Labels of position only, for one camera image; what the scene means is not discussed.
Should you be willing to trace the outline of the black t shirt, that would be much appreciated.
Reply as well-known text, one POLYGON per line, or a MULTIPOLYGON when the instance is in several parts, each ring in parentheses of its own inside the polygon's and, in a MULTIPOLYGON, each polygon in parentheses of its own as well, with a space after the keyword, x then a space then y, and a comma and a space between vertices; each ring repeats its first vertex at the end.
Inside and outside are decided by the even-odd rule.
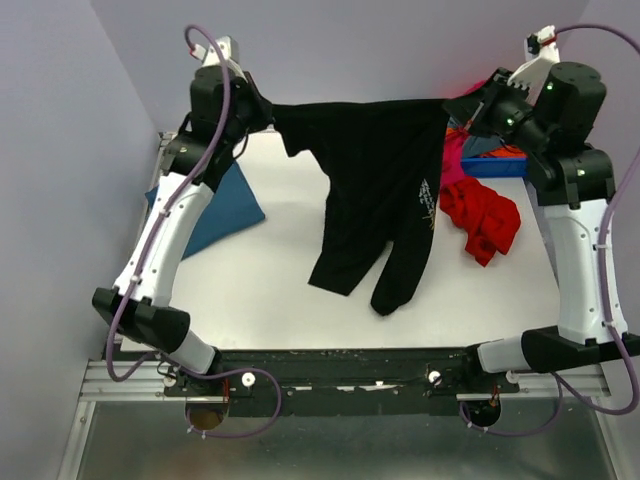
POLYGON ((440 99, 276 105, 288 156, 308 151, 329 180, 312 286, 348 296, 383 250, 370 299, 387 316, 414 296, 428 263, 449 115, 440 99))

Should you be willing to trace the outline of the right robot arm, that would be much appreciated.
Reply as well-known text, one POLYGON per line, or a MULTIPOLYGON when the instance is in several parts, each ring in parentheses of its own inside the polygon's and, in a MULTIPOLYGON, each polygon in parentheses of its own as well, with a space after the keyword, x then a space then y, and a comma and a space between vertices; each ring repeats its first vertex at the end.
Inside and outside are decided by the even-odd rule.
POLYGON ((480 392, 497 373, 550 373, 639 354, 619 307, 612 245, 601 223, 616 185, 610 157, 586 141, 607 89, 597 70, 551 66, 535 102, 497 69, 478 89, 444 102, 473 136, 497 136, 526 154, 526 179, 550 228, 560 294, 555 325, 473 346, 460 379, 480 392))

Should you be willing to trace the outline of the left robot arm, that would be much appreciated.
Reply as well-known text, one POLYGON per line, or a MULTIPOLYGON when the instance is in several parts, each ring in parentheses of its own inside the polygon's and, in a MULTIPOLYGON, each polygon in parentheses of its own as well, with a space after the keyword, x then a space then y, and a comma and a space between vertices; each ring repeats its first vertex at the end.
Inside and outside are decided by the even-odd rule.
POLYGON ((166 145, 170 165, 126 267, 110 288, 98 288, 92 305, 122 335, 165 355, 187 370, 201 395, 222 380, 215 347, 191 329, 187 312, 171 307, 174 279, 196 223, 234 164, 234 149, 248 134, 265 129, 272 106, 247 71, 225 74, 199 68, 190 85, 191 110, 166 145))

